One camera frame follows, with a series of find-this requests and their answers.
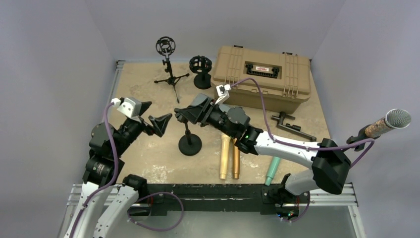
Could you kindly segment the black stand for green microphone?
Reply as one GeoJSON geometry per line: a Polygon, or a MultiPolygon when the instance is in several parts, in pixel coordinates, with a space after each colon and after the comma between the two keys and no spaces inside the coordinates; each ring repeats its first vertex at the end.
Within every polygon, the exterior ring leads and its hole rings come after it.
{"type": "Polygon", "coordinates": [[[186,156],[194,156],[198,154],[202,148],[202,141],[199,136],[191,133],[188,127],[188,120],[179,113],[179,108],[175,108],[175,116],[177,120],[184,124],[185,134],[179,139],[178,148],[180,152],[186,156]]]}

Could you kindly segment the black round base shockmount stand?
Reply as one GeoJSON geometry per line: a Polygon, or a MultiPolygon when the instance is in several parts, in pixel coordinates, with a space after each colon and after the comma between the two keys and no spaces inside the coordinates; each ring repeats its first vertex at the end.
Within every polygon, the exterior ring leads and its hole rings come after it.
{"type": "Polygon", "coordinates": [[[209,72],[212,69],[212,61],[205,56],[194,56],[189,61],[190,70],[196,74],[194,78],[194,85],[202,90],[211,88],[211,75],[209,72]]]}

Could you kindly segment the cream microphone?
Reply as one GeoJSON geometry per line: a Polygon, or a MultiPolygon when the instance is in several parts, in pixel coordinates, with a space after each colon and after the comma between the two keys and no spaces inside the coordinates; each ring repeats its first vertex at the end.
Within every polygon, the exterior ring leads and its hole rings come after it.
{"type": "Polygon", "coordinates": [[[220,169],[219,169],[220,179],[226,179],[226,176],[227,176],[230,140],[231,138],[228,135],[224,133],[221,135],[220,169]]]}

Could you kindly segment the gold microphone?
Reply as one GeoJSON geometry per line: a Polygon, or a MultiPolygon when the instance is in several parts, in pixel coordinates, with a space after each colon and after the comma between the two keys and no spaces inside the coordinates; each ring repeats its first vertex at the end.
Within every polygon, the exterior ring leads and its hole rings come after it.
{"type": "Polygon", "coordinates": [[[233,139],[233,150],[232,150],[232,171],[233,171],[233,178],[238,179],[240,176],[240,151],[236,146],[237,139],[233,139]]]}

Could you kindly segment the black tripod mic stand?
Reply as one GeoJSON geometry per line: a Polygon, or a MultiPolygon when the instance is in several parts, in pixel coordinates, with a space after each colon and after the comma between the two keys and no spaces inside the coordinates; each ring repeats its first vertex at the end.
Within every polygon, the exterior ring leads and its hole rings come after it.
{"type": "Polygon", "coordinates": [[[171,85],[173,87],[174,92],[175,92],[176,101],[177,101],[177,103],[180,103],[180,100],[179,100],[179,97],[178,97],[178,94],[177,94],[177,91],[176,91],[176,84],[179,82],[179,80],[181,78],[188,77],[190,74],[186,73],[186,74],[181,75],[181,76],[174,76],[173,75],[172,65],[171,65],[171,62],[170,62],[170,56],[174,53],[175,49],[176,49],[176,43],[171,37],[163,36],[163,37],[160,37],[157,40],[156,51],[161,56],[165,57],[165,59],[162,60],[162,64],[164,66],[166,66],[164,71],[169,74],[169,78],[162,79],[162,80],[155,80],[154,83],[158,84],[160,82],[166,82],[168,85],[171,85]]]}

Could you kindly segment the mint green microphone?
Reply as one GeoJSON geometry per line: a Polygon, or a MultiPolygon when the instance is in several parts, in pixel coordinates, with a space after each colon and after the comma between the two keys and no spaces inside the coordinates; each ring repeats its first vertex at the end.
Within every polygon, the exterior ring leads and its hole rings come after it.
{"type": "Polygon", "coordinates": [[[265,186],[270,186],[277,173],[281,158],[273,156],[265,175],[265,186]]]}

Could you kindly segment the black stand for patterned microphone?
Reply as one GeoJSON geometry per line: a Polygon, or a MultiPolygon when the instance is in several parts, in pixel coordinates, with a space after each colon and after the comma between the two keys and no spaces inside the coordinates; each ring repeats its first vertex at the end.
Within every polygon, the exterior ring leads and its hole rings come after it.
{"type": "Polygon", "coordinates": [[[363,131],[363,132],[359,132],[359,134],[357,136],[350,136],[347,139],[346,143],[348,145],[350,145],[350,144],[355,144],[355,143],[358,143],[359,142],[358,145],[356,145],[354,147],[351,147],[351,149],[353,149],[355,152],[359,152],[359,151],[367,152],[373,146],[373,142],[370,143],[369,146],[366,148],[365,147],[366,143],[365,142],[361,143],[361,141],[362,140],[365,140],[365,139],[369,139],[369,138],[371,138],[371,139],[378,139],[379,136],[377,136],[377,137],[369,137],[363,131]]]}

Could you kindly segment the silver head patterned microphone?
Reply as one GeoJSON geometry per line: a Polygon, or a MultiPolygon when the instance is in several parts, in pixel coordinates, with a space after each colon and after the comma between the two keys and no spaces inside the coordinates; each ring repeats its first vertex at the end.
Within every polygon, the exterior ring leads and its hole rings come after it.
{"type": "Polygon", "coordinates": [[[369,138],[377,138],[394,129],[404,129],[412,121],[411,114],[404,109],[391,109],[386,115],[376,122],[368,125],[364,134],[369,138]]]}

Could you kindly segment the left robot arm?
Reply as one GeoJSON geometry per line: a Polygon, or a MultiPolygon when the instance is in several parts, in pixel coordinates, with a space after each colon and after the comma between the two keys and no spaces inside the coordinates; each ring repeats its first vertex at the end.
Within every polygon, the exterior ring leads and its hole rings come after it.
{"type": "Polygon", "coordinates": [[[105,238],[111,234],[129,207],[148,196],[147,180],[128,175],[117,190],[114,200],[106,205],[116,180],[124,166],[122,154],[141,133],[162,137],[172,114],[141,117],[151,101],[135,98],[114,98],[105,107],[103,122],[91,131],[89,159],[82,177],[82,190],[74,217],[64,234],[65,238],[105,238]]]}

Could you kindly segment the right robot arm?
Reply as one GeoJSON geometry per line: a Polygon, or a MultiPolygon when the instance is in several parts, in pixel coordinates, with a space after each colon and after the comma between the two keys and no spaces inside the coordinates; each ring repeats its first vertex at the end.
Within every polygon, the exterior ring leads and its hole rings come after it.
{"type": "Polygon", "coordinates": [[[328,193],[342,193],[351,162],[344,154],[343,146],[325,138],[322,142],[305,142],[272,135],[268,130],[254,127],[242,107],[217,105],[205,95],[201,101],[185,108],[175,108],[180,122],[210,125],[232,139],[245,154],[275,156],[300,164],[307,170],[289,175],[285,184],[278,188],[279,198],[291,201],[303,192],[322,189],[328,193]]]}

